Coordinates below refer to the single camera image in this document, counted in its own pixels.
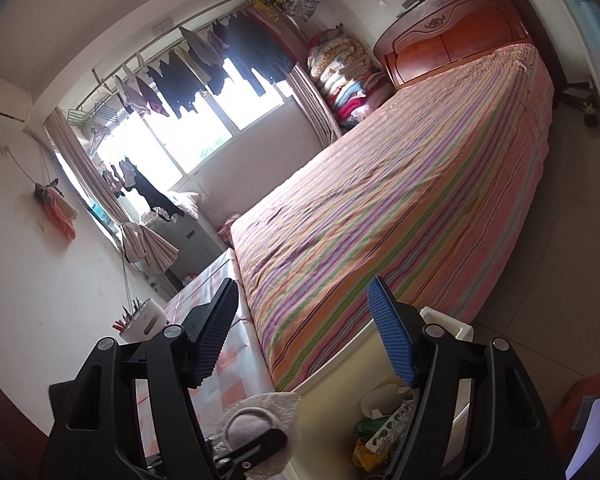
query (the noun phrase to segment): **stack of quilts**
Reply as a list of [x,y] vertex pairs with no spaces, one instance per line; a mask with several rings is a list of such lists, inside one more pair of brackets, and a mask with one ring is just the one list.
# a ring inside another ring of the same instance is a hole
[[362,44],[345,34],[342,24],[310,43],[308,67],[312,81],[344,130],[369,117],[394,92],[394,86]]

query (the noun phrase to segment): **clothes rack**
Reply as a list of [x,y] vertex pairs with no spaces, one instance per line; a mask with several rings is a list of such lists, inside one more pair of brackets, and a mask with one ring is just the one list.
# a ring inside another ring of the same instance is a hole
[[[109,89],[109,87],[106,85],[106,83],[107,83],[107,81],[109,79],[111,79],[113,76],[115,76],[122,69],[123,65],[129,63],[131,60],[133,60],[136,57],[137,54],[142,54],[146,49],[148,49],[153,44],[157,43],[157,41],[160,41],[162,38],[164,38],[168,34],[171,34],[173,31],[178,30],[179,27],[183,27],[186,23],[189,23],[192,20],[195,20],[196,18],[199,18],[200,16],[202,16],[203,14],[206,14],[210,10],[217,9],[218,7],[221,7],[221,6],[223,6],[223,5],[225,5],[225,4],[229,3],[229,2],[232,2],[232,1],[234,1],[234,0],[222,0],[221,2],[218,2],[216,4],[213,4],[212,6],[207,7],[206,9],[200,10],[200,12],[196,12],[194,15],[189,16],[184,21],[182,21],[180,23],[176,23],[169,30],[164,31],[160,36],[154,38],[149,43],[147,43],[144,47],[142,47],[140,50],[136,51],[132,56],[130,56],[127,59],[125,59],[122,63],[120,63],[112,72],[110,72],[104,78],[99,78],[98,75],[95,73],[95,70],[92,70],[93,75],[96,78],[96,81],[97,81],[98,84],[93,88],[93,90],[91,92],[89,92],[89,94],[87,95],[87,97],[85,97],[80,102],[80,104],[77,105],[76,108],[81,109],[84,106],[84,104],[102,87],[106,88],[106,92],[107,93],[112,94],[112,95],[115,94],[116,91],[112,90],[112,89]],[[229,12],[226,12],[222,16],[218,16],[217,18],[215,18],[213,20],[213,22],[219,21],[219,20],[223,20],[227,16],[230,16],[231,14],[233,14],[235,12],[238,12],[239,10],[242,10],[245,7],[247,7],[247,6],[238,7],[236,9],[233,9],[233,10],[229,11]],[[209,23],[207,23],[206,25],[203,25],[202,27],[196,28],[192,32],[199,32],[200,30],[203,30],[204,28],[207,28],[208,26],[209,26]],[[156,55],[152,56],[151,58],[149,58],[148,60],[146,60],[145,63],[149,64],[149,63],[153,62],[154,60],[158,59],[160,56],[162,56],[163,54],[165,54],[166,52],[170,51],[171,49],[173,49],[174,47],[178,46],[179,44],[181,44],[183,42],[184,42],[184,38],[180,38],[179,40],[175,41],[174,43],[171,43],[169,46],[167,46],[164,49],[162,49],[158,54],[156,54]]]

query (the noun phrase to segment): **bed frame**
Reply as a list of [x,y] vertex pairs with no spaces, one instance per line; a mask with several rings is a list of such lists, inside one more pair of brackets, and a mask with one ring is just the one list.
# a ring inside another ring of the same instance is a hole
[[556,92],[567,86],[528,0],[423,0],[384,32],[374,55],[394,86],[403,88],[516,43],[538,48]]

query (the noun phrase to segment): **pen holder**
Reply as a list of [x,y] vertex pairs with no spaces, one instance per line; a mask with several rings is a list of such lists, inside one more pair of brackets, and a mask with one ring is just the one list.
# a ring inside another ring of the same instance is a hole
[[126,329],[120,333],[120,337],[127,343],[149,341],[149,339],[167,326],[168,323],[169,321],[164,310],[154,300],[149,298],[133,314]]

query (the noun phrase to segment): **floor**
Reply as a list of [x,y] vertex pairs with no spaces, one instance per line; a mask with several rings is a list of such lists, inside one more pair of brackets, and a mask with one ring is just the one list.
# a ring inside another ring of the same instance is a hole
[[547,412],[600,372],[600,126],[554,111],[550,152],[520,238],[472,325],[509,339]]

